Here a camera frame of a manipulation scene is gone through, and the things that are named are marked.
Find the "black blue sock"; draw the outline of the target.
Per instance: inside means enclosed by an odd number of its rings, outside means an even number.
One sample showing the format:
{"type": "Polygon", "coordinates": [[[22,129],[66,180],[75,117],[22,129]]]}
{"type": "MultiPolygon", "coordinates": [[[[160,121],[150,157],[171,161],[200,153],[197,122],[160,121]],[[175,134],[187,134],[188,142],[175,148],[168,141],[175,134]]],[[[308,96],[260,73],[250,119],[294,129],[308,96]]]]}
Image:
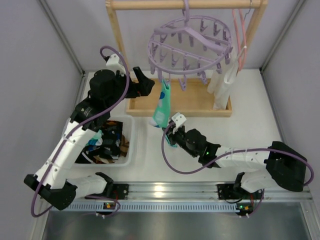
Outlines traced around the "black blue sock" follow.
{"type": "Polygon", "coordinates": [[[86,146],[77,157],[76,164],[95,164],[91,161],[93,156],[100,156],[104,159],[118,160],[120,157],[120,142],[123,133],[121,121],[108,120],[101,129],[103,143],[101,146],[86,146]]]}

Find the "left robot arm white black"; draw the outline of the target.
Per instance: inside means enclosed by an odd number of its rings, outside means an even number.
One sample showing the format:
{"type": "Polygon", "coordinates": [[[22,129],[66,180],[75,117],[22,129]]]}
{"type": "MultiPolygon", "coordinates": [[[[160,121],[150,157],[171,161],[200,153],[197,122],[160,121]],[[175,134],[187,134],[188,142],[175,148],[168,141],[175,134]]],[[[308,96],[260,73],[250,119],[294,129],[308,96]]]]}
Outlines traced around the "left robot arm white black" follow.
{"type": "Polygon", "coordinates": [[[89,81],[87,97],[76,105],[49,159],[36,173],[25,177],[24,183],[56,209],[64,210],[78,198],[109,197],[113,193],[114,181],[102,172],[77,179],[67,179],[67,175],[115,106],[123,99],[146,97],[151,93],[155,81],[147,78],[139,67],[133,71],[136,82],[119,70],[97,71],[89,81]]]}

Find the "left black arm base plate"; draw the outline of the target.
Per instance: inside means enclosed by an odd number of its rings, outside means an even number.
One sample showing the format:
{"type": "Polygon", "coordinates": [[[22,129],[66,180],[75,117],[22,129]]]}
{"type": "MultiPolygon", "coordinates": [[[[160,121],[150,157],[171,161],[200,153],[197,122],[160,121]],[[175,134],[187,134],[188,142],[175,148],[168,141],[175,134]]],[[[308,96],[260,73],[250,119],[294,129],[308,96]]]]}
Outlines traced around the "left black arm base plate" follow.
{"type": "Polygon", "coordinates": [[[126,183],[108,184],[102,193],[91,194],[84,198],[97,200],[126,200],[129,194],[129,186],[130,185],[126,183]]]}

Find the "brown tan argyle sock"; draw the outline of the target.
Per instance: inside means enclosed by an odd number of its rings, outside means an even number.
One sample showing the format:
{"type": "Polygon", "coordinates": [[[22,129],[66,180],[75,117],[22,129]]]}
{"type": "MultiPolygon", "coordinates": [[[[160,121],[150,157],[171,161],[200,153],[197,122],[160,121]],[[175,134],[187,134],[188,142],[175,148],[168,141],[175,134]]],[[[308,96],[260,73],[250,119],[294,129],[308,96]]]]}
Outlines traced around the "brown tan argyle sock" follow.
{"type": "Polygon", "coordinates": [[[119,144],[119,155],[121,157],[126,157],[129,151],[130,142],[126,139],[124,135],[121,136],[119,144]]]}

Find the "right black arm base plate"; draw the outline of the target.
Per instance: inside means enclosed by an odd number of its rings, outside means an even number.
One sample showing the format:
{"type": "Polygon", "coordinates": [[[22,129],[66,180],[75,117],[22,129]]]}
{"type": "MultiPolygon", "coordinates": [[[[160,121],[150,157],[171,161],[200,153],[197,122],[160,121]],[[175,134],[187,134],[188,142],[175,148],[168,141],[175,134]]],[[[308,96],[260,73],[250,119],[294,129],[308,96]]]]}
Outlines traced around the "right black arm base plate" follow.
{"type": "Polygon", "coordinates": [[[262,197],[262,190],[250,193],[239,186],[232,183],[222,183],[217,185],[217,193],[219,200],[258,200],[262,197]]]}

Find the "mint green sock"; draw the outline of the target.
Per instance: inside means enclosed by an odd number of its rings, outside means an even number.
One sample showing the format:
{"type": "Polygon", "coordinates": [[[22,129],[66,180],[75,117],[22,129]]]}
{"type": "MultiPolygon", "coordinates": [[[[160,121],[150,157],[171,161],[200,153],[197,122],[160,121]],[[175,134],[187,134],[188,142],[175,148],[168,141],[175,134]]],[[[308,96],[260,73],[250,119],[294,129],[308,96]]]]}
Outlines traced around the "mint green sock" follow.
{"type": "Polygon", "coordinates": [[[99,130],[86,144],[86,146],[101,146],[103,144],[103,133],[99,130]]]}
{"type": "Polygon", "coordinates": [[[171,84],[169,80],[163,78],[158,103],[153,116],[149,119],[149,124],[156,128],[166,128],[168,126],[170,116],[171,84]]]}

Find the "brown tan striped sock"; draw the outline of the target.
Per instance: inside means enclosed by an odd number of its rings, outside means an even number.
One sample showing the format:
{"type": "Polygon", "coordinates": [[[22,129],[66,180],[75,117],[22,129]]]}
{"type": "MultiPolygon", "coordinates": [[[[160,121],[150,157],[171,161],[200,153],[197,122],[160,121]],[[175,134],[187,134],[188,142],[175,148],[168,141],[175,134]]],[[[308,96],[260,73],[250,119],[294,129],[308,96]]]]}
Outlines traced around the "brown tan striped sock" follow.
{"type": "Polygon", "coordinates": [[[90,159],[94,164],[115,164],[118,160],[114,160],[114,159],[105,159],[105,158],[101,158],[99,155],[93,156],[90,159]]]}

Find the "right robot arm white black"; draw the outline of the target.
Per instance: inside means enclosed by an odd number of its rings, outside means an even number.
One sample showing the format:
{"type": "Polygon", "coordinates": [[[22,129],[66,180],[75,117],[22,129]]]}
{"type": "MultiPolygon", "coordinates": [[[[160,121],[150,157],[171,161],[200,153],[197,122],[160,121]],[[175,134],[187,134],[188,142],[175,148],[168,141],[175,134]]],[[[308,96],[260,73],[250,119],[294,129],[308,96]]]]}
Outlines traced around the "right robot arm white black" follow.
{"type": "Polygon", "coordinates": [[[235,149],[214,144],[197,129],[178,130],[169,126],[165,137],[177,144],[205,168],[239,168],[247,172],[237,174],[234,189],[255,193],[279,186],[291,192],[302,192],[305,186],[307,159],[281,141],[273,141],[265,148],[235,149]]]}

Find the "purple round clip hanger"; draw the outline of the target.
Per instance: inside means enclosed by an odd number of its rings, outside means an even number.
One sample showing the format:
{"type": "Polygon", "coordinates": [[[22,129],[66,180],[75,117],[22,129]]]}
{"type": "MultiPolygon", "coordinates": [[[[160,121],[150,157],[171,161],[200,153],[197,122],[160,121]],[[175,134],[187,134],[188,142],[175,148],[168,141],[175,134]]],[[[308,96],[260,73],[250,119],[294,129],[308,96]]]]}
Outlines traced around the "purple round clip hanger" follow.
{"type": "Polygon", "coordinates": [[[180,88],[187,88],[187,78],[197,76],[207,84],[206,71],[222,73],[221,63],[230,63],[233,37],[229,27],[208,15],[192,15],[188,1],[182,17],[156,27],[147,44],[150,72],[160,83],[169,84],[178,76],[180,88]]]}

